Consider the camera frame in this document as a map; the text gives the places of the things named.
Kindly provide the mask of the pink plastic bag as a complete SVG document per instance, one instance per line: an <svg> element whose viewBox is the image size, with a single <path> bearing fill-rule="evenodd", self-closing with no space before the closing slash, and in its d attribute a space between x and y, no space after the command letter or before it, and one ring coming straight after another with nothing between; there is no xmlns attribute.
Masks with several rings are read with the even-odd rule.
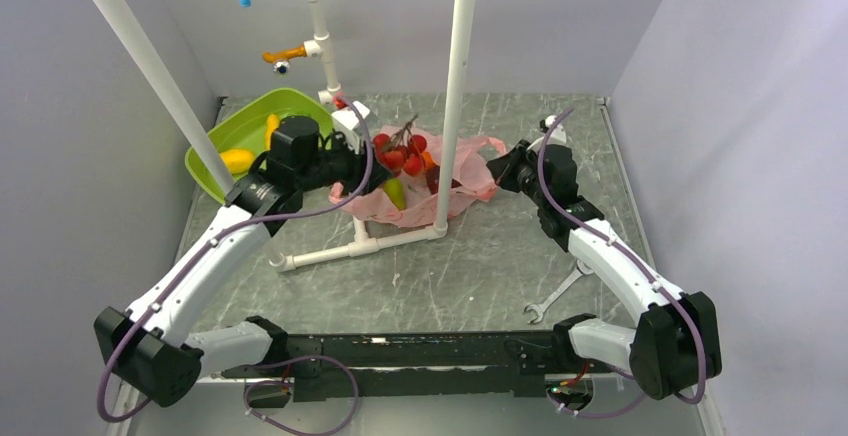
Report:
<svg viewBox="0 0 848 436"><path fill-rule="evenodd" d="M487 202L497 191L495 179L486 166L481 152L490 147L499 156L507 152L503 141L486 135L457 140L453 187L449 190L448 215L457 216L476 201ZM389 224L398 228L428 226L435 222L437 195L430 191L425 176L398 176L406 207L397 208L382 188L358 196L342 210L361 221Z"/></svg>

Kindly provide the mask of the red fake cherry bunch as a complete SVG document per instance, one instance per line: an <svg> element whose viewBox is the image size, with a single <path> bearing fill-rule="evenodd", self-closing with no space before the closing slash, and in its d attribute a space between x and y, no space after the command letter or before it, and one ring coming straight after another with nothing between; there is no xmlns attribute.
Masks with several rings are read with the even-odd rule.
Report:
<svg viewBox="0 0 848 436"><path fill-rule="evenodd" d="M413 132L417 119L418 115L414 114L399 130L381 132L372 140L378 161L395 175L405 173L416 177L426 172L420 153L428 151L428 141Z"/></svg>

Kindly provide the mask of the yellow fake fruit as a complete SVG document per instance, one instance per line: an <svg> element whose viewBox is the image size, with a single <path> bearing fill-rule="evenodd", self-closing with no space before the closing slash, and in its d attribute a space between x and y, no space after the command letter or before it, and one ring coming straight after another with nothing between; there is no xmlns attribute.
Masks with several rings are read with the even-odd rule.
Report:
<svg viewBox="0 0 848 436"><path fill-rule="evenodd" d="M244 148L225 150L219 156L231 175L248 172L257 158L253 151Z"/></svg>

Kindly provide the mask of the green fake pear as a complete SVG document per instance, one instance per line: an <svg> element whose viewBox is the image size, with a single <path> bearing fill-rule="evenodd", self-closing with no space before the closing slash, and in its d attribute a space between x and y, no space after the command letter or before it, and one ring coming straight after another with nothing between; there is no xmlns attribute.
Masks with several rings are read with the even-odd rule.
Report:
<svg viewBox="0 0 848 436"><path fill-rule="evenodd" d="M382 189L397 210L404 211L407 208L405 185L401 180L390 178L383 184Z"/></svg>

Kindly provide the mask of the dark red fake apple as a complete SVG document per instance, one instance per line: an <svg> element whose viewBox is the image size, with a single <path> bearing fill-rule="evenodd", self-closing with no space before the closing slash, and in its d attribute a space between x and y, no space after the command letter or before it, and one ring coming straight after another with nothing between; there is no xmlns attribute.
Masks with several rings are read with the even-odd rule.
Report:
<svg viewBox="0 0 848 436"><path fill-rule="evenodd" d="M425 172L425 182L429 192L433 195L437 194L440 188L441 168L434 166Z"/></svg>

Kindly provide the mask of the orange fake carrot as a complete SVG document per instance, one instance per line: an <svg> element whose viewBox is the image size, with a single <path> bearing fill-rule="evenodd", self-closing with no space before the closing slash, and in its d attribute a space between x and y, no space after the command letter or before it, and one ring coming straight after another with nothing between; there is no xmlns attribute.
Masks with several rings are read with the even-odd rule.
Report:
<svg viewBox="0 0 848 436"><path fill-rule="evenodd" d="M426 172L437 167L437 164L435 163L431 154L428 151L421 152L420 157L421 157L421 160L422 160L422 163L423 163L424 170Z"/></svg>

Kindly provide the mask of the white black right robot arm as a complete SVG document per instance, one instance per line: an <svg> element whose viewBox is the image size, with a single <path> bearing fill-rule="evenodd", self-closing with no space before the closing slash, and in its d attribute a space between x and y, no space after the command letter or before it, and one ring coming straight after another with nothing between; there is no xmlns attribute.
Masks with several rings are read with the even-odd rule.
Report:
<svg viewBox="0 0 848 436"><path fill-rule="evenodd" d="M619 326L581 314L557 323L550 347L555 365L574 371L587 360L601 362L631 376L655 400L699 403L707 380L722 371L713 301L660 276L619 239L580 194L570 148L522 140L487 168L499 188L536 205L544 233L597 275L632 319Z"/></svg>

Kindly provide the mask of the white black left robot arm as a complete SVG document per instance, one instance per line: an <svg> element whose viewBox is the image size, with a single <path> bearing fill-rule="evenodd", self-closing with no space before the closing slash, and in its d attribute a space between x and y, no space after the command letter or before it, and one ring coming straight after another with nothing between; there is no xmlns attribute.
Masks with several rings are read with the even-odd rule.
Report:
<svg viewBox="0 0 848 436"><path fill-rule="evenodd" d="M246 259L286 221L307 217L306 193L339 183L351 201L390 177L377 160L364 113L351 106L331 118L328 135L309 116L282 119L269 149L237 180L204 236L127 309L107 307L98 315L94 330L105 363L100 405L110 376L168 407L211 373L252 366L272 376L285 367L288 334L263 317L223 330L192 329Z"/></svg>

